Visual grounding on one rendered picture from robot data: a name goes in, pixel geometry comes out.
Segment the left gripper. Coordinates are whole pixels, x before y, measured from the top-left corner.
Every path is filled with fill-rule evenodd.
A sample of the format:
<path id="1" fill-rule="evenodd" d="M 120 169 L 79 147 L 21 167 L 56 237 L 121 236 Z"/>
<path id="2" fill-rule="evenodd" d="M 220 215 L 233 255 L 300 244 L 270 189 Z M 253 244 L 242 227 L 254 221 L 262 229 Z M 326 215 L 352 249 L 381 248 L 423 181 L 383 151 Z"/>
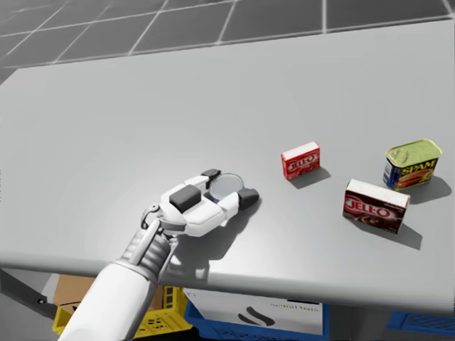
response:
<path id="1" fill-rule="evenodd" d="M 216 227 L 225 226 L 239 211 L 246 210 L 259 201 L 259 193 L 252 188 L 233 192 L 217 204 L 204 197 L 203 193 L 220 174 L 221 171 L 218 169 L 206 170 L 161 196 L 159 219 L 161 228 L 167 235 L 185 234 L 190 237 L 202 237 Z M 171 196 L 188 185 L 191 190 L 198 190 L 200 201 L 182 213 L 171 204 Z"/>

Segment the green and blue rectangular can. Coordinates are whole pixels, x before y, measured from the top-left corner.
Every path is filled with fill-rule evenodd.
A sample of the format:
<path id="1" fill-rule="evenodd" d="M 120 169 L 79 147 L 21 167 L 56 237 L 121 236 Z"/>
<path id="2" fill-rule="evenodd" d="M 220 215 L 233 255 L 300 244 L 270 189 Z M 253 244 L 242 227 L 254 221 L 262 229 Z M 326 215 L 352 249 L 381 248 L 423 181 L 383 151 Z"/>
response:
<path id="1" fill-rule="evenodd" d="M 430 139 L 389 148 L 382 180 L 397 191 L 428 183 L 441 155 L 441 148 Z"/>

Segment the white box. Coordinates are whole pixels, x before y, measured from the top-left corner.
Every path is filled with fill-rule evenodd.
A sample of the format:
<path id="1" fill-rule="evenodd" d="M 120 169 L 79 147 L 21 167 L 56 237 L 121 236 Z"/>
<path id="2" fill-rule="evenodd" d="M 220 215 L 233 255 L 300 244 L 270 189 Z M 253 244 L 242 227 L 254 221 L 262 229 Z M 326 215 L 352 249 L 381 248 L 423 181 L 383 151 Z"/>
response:
<path id="1" fill-rule="evenodd" d="M 323 334 L 321 303 L 192 288 L 185 288 L 183 292 L 206 320 L 310 335 Z"/>

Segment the blue box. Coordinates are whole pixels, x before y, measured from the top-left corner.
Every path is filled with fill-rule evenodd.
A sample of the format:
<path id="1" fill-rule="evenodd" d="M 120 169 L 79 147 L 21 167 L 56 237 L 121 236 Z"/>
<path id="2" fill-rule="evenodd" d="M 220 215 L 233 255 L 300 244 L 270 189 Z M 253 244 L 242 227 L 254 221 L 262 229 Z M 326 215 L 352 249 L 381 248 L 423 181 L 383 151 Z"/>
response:
<path id="1" fill-rule="evenodd" d="M 310 335 L 300 332 L 273 330 L 267 328 L 252 327 L 234 323 L 224 323 L 206 320 L 188 302 L 185 318 L 193 325 L 202 338 L 215 341 L 329 341 L 330 339 L 330 308 L 323 305 L 323 334 Z"/>

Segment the red and white carton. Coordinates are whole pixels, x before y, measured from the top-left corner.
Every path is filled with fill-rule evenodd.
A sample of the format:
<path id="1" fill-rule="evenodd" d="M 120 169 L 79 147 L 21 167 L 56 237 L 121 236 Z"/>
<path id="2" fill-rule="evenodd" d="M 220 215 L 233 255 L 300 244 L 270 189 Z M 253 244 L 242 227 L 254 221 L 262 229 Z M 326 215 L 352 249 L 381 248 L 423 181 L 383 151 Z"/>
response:
<path id="1" fill-rule="evenodd" d="M 409 195 L 351 179 L 345 190 L 343 216 L 398 234 L 409 204 Z"/>

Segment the yellow box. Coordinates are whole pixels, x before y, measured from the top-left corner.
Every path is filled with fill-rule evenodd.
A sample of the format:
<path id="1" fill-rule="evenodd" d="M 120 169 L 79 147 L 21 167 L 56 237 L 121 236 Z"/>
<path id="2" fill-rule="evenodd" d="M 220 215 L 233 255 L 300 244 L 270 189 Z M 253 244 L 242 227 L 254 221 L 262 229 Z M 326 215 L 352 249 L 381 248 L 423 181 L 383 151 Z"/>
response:
<path id="1" fill-rule="evenodd" d="M 58 306 L 53 322 L 53 332 L 61 335 L 73 314 L 71 309 L 76 307 L 82 294 L 74 289 L 65 290 L 58 285 L 53 303 Z M 149 310 L 139 326 L 135 338 L 162 335 L 171 332 L 190 330 L 193 326 L 184 317 L 188 299 L 182 288 L 165 286 L 163 308 Z"/>

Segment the brown box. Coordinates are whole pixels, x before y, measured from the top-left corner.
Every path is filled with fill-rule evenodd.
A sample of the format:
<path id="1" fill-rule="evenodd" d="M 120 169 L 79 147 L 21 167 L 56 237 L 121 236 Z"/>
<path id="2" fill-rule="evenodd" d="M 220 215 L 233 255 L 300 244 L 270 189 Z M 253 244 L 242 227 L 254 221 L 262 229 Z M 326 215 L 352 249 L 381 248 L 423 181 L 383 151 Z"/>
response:
<path id="1" fill-rule="evenodd" d="M 128 286 L 120 275 L 95 278 L 60 275 L 53 298 L 54 304 L 73 314 L 81 305 L 102 312 L 126 309 L 136 313 L 142 307 L 138 288 Z"/>

